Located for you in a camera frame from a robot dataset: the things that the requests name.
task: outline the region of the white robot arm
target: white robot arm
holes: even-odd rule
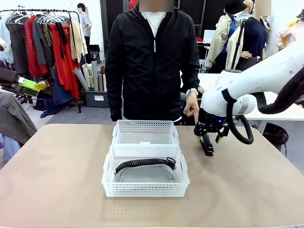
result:
[[[277,93],[276,102],[266,105],[263,92]],[[207,133],[217,132],[221,138],[227,136],[231,130],[241,142],[251,144],[253,135],[244,117],[245,114],[252,112],[257,103],[259,110],[265,114],[282,112],[302,94],[304,94],[304,42],[299,40],[244,72],[223,71],[215,87],[206,90],[203,94],[202,114],[200,112],[199,123],[194,133],[205,137],[204,141],[208,141],[205,146],[201,143],[206,155],[209,156],[213,153],[213,148],[210,139],[206,138]],[[237,131],[233,116],[243,122],[248,138]]]
[[[233,115],[248,114],[257,104],[252,93],[279,93],[282,88],[304,67],[304,42],[296,41],[289,47],[256,64],[242,73],[223,71],[214,88],[208,89],[201,107],[209,114],[226,116],[227,101],[222,91],[237,100]]]

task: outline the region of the storage bin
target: storage bin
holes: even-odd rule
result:
[[[171,157],[176,161],[173,183],[119,183],[115,169],[123,162],[137,159]],[[190,183],[185,157],[178,145],[115,144],[104,161],[101,183],[108,197],[183,197]]]
[[[112,140],[116,143],[180,144],[172,121],[132,120],[117,121]]]
[[[108,108],[108,95],[107,92],[84,91],[86,106]]]

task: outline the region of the beige tabletop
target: beige tabletop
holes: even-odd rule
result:
[[[113,126],[46,125],[0,171],[0,226],[267,227],[304,223],[304,176],[254,130],[206,157],[178,127],[190,185],[184,198],[107,198],[101,178]]]

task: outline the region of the red dress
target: red dress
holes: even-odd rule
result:
[[[53,36],[53,49],[60,84],[65,90],[71,91],[74,98],[79,97],[79,80],[73,73],[79,64],[72,60],[70,46],[70,28],[60,23],[50,25]]]
[[[37,52],[35,49],[34,39],[33,39],[33,24],[36,16],[31,16],[30,19],[25,23],[25,35],[28,51],[28,69],[32,76],[39,76],[46,74],[48,68],[46,66],[39,65]]]

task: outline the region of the wristwatch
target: wristwatch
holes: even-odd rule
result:
[[[191,91],[196,91],[196,96],[199,95],[197,89],[192,88],[192,89],[189,89],[189,90],[186,92],[186,96],[188,96],[188,94],[189,94]]]

